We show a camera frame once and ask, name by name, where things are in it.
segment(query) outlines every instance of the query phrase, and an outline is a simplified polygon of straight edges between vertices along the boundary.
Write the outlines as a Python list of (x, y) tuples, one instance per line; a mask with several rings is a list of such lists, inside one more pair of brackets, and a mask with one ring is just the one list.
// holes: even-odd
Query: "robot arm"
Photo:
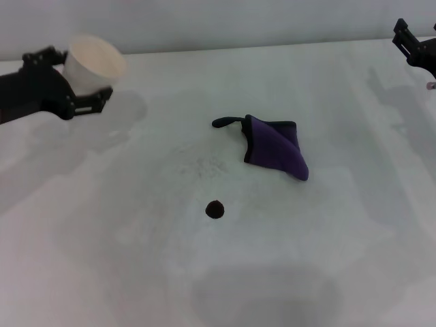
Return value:
[(66, 57), (66, 52), (54, 47), (27, 53), (22, 56), (23, 66), (18, 72), (0, 76), (0, 124), (39, 111), (51, 112), (64, 120), (102, 112), (112, 88), (76, 96), (68, 81), (53, 67), (64, 64)]
[[(407, 63), (429, 71), (436, 78), (436, 39), (419, 42), (402, 18), (396, 22), (394, 32), (392, 42), (406, 56)], [(428, 83), (427, 88), (436, 89), (436, 83)]]

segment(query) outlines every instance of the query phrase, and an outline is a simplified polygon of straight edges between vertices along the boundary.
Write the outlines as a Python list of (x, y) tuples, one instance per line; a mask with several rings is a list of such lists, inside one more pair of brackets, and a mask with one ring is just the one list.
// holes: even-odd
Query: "paper cup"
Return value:
[(125, 59), (112, 44), (92, 35), (79, 35), (69, 45), (63, 77), (76, 95), (89, 95), (113, 86), (125, 70)]

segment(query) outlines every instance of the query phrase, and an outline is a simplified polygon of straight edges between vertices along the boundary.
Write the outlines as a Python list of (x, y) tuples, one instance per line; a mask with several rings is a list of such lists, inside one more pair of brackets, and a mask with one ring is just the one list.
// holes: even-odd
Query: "purple cloth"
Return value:
[(247, 139), (244, 162), (281, 170), (297, 179), (307, 181), (309, 169), (300, 152), (296, 124), (292, 121), (266, 122), (251, 115), (245, 119), (225, 117), (212, 122), (221, 128), (240, 121)]

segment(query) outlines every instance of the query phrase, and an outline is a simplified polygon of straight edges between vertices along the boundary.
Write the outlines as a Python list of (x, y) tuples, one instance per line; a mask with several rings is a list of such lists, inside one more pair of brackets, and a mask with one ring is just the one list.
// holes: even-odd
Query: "small dark object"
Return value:
[(287, 172), (307, 181), (309, 169), (302, 157), (297, 138), (297, 124), (293, 121), (261, 121), (250, 114), (245, 118), (223, 117), (212, 122), (222, 128), (240, 121), (247, 139), (244, 162)]
[(24, 54), (23, 66), (18, 72), (0, 76), (0, 124), (39, 111), (51, 112), (64, 120), (102, 112), (112, 95), (112, 88), (77, 97), (62, 74), (53, 67), (64, 64), (66, 58), (66, 52), (56, 51), (51, 46)]
[(212, 219), (218, 219), (224, 216), (224, 206), (220, 201), (215, 200), (206, 207), (206, 214)]
[(402, 18), (396, 22), (394, 32), (392, 42), (406, 56), (407, 63), (429, 71), (436, 78), (436, 39), (419, 42)]

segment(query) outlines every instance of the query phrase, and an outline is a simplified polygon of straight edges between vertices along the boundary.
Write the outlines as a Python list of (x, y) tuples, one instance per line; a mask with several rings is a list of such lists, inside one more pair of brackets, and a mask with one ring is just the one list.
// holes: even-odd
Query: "black fabric trim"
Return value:
[(297, 124), (294, 121), (261, 121), (271, 127), (280, 127), (280, 126), (292, 126), (297, 127)]
[(253, 152), (253, 130), (251, 128), (251, 115), (245, 116), (245, 119), (241, 121), (241, 125), (243, 126), (243, 133), (245, 135), (245, 138), (247, 139), (247, 152), (245, 153), (244, 162), (248, 163), (250, 162), (251, 153)]
[(215, 128), (222, 128), (234, 123), (235, 121), (243, 121), (243, 120), (244, 118), (239, 118), (239, 117), (223, 117), (223, 118), (215, 119), (212, 122), (212, 126)]

